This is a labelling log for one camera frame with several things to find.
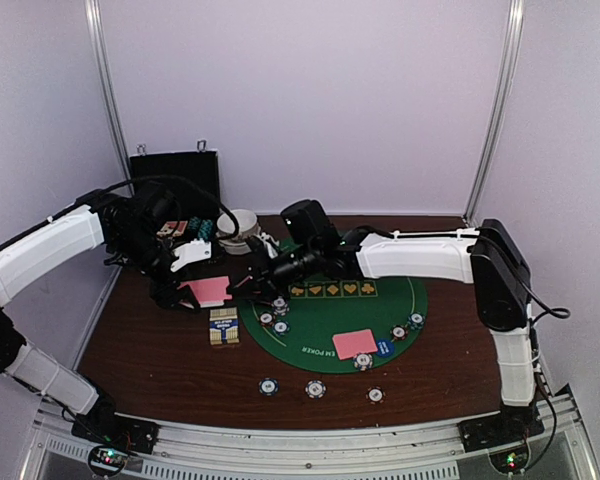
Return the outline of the red playing card deck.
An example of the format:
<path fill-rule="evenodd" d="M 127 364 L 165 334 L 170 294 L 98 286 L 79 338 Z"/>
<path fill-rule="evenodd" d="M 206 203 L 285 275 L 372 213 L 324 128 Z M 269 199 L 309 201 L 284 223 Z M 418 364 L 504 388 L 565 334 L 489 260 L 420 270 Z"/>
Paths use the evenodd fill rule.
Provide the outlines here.
<path fill-rule="evenodd" d="M 229 282 L 228 276 L 210 277 L 182 282 L 180 289 L 190 291 L 202 308 L 220 307 L 233 299 Z"/>

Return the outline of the teal poker chip stack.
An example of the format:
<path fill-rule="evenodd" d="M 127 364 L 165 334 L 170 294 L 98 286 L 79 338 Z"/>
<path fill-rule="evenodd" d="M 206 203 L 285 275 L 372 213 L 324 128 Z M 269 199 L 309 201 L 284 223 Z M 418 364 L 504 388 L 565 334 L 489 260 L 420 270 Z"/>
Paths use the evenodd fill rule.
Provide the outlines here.
<path fill-rule="evenodd" d="M 279 383 L 274 378 L 264 378 L 259 382 L 258 389 L 264 396 L 274 396 L 279 392 Z"/>

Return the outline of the blue white poker chip stack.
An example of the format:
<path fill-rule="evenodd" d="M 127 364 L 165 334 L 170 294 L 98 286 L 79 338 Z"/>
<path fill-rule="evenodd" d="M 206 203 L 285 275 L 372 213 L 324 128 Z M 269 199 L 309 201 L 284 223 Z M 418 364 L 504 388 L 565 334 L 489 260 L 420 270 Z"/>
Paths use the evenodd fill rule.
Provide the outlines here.
<path fill-rule="evenodd" d="M 305 386 L 305 393 L 310 399 L 322 398 L 326 391 L 326 385 L 321 380 L 310 380 Z"/>

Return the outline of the blue small blind button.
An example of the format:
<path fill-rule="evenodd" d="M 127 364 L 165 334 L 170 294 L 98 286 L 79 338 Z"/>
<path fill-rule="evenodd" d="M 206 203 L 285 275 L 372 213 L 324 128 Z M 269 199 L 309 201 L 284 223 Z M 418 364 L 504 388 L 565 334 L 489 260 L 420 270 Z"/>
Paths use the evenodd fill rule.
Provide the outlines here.
<path fill-rule="evenodd" d="M 388 339 L 378 339 L 376 342 L 375 354 L 379 358 L 389 358 L 395 353 L 395 345 Z"/>

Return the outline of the brown poker chip stack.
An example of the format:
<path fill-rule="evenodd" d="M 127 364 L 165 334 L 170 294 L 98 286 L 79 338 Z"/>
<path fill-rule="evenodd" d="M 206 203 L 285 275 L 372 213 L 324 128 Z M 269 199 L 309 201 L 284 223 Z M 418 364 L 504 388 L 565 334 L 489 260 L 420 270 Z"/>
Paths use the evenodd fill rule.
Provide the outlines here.
<path fill-rule="evenodd" d="M 380 387 L 371 387 L 366 393 L 369 402 L 373 404 L 382 403 L 385 399 L 385 393 Z"/>

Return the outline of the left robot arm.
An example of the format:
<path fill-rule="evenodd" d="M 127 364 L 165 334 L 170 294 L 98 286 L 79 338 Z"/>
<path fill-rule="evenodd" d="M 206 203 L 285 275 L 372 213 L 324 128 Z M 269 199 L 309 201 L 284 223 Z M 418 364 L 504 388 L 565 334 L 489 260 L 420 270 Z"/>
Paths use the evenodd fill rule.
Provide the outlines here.
<path fill-rule="evenodd" d="M 39 278 L 101 245 L 116 261 L 127 261 L 149 277 L 151 297 L 160 307 L 198 308 L 195 295 L 182 284 L 182 272 L 209 259 L 211 245 L 192 240 L 172 247 L 159 238 L 173 207 L 173 196 L 153 182 L 131 197 L 96 190 L 0 245 L 0 373 L 85 416 L 86 429 L 103 444 L 117 442 L 124 433 L 104 394 L 27 340 L 4 308 Z"/>

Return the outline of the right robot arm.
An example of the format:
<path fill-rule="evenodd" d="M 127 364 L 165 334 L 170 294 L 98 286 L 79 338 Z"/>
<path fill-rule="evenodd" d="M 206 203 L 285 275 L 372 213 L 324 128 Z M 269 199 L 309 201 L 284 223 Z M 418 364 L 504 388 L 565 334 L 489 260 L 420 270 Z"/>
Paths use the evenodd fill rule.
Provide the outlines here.
<path fill-rule="evenodd" d="M 315 274 L 336 280 L 416 277 L 471 284 L 478 318 L 496 347 L 501 378 L 501 407 L 493 419 L 493 433 L 510 442 L 530 426 L 536 395 L 530 269 L 499 221 L 435 233 L 360 226 L 345 234 L 328 220 L 285 222 L 296 249 L 275 257 L 257 249 L 261 263 L 249 268 L 235 293 L 273 301 Z"/>

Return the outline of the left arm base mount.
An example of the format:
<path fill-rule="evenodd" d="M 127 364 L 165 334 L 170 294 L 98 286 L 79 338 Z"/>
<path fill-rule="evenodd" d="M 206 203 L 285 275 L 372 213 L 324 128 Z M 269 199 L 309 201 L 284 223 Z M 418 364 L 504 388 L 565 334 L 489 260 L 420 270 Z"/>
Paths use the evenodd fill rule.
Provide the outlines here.
<path fill-rule="evenodd" d="M 108 426 L 88 423 L 78 418 L 71 427 L 75 437 L 113 446 L 131 453 L 152 454 L 158 439 L 159 426 L 155 422 L 116 416 Z"/>

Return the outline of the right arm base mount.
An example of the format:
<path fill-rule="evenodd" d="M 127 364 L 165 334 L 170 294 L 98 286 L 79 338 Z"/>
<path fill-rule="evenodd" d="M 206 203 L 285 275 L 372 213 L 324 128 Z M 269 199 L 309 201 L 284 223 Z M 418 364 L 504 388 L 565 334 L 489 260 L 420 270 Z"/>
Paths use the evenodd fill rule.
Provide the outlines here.
<path fill-rule="evenodd" d="M 503 413 L 464 420 L 458 429 L 466 453 L 523 442 L 545 431 L 540 419 L 507 417 Z"/>

